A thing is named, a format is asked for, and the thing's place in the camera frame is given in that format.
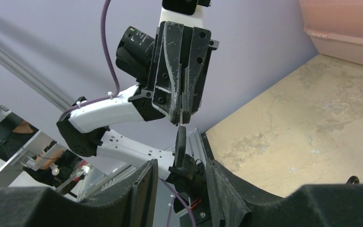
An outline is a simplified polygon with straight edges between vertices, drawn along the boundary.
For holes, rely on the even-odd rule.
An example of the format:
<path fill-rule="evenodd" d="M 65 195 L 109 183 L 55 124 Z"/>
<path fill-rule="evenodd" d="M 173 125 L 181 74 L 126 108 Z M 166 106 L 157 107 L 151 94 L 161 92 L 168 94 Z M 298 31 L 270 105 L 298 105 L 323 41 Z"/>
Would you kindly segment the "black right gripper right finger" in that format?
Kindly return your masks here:
<path fill-rule="evenodd" d="M 305 184 L 283 198 L 206 161 L 215 227 L 363 227 L 363 184 Z"/>

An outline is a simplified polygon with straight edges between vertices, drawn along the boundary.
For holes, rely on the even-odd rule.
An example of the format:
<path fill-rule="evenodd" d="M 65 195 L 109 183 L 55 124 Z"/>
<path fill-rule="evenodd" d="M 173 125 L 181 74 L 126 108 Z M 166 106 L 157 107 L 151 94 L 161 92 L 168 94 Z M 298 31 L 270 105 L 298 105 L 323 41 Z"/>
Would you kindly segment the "black Kaijing padlock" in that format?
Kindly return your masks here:
<path fill-rule="evenodd" d="M 182 126 L 183 125 L 183 109 L 180 108 L 179 110 L 179 124 L 178 126 Z"/>

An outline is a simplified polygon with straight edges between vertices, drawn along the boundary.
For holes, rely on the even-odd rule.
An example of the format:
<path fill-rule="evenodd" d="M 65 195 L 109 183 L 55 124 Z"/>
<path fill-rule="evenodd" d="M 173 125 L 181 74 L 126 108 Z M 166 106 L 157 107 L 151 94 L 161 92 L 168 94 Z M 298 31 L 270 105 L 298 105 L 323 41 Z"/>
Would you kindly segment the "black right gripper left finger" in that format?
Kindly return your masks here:
<path fill-rule="evenodd" d="M 150 227 L 158 183 L 152 159 L 130 176 L 80 202 L 48 187 L 0 189 L 0 227 Z"/>

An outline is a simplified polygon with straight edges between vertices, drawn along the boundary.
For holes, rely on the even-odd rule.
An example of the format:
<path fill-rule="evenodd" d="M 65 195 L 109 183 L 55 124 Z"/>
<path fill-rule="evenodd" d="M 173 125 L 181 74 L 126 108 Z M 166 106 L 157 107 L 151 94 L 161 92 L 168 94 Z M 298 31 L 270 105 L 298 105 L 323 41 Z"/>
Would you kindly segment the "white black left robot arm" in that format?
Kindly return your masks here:
<path fill-rule="evenodd" d="M 159 177 L 190 184 L 195 161 L 186 153 L 186 124 L 201 105 L 211 54 L 219 43 L 210 30 L 164 21 L 151 37 L 128 27 L 116 50 L 116 66 L 137 84 L 97 100 L 79 98 L 57 122 L 61 136 L 82 157 L 102 156 L 136 167 L 158 161 Z M 126 138 L 110 126 L 167 118 L 178 127 L 174 152 Z"/>

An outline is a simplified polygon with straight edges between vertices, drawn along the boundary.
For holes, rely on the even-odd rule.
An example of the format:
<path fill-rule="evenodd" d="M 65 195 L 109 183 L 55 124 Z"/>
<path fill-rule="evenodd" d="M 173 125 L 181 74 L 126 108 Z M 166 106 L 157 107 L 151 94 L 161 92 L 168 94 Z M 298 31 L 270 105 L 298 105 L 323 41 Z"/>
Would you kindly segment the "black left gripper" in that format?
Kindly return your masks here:
<path fill-rule="evenodd" d="M 188 124 L 201 104 L 211 53 L 219 42 L 199 27 L 163 21 L 153 58 L 152 106 L 178 125 Z"/>

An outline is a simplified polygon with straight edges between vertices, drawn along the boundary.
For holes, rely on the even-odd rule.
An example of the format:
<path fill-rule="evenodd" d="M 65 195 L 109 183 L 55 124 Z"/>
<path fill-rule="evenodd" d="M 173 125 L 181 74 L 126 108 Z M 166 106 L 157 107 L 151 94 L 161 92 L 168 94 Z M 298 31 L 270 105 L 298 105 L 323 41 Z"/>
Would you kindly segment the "single black key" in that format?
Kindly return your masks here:
<path fill-rule="evenodd" d="M 182 167 L 184 162 L 184 156 L 186 151 L 186 127 L 180 125 L 177 131 L 176 142 L 175 142 L 175 153 L 174 153 L 174 165 L 176 167 Z"/>

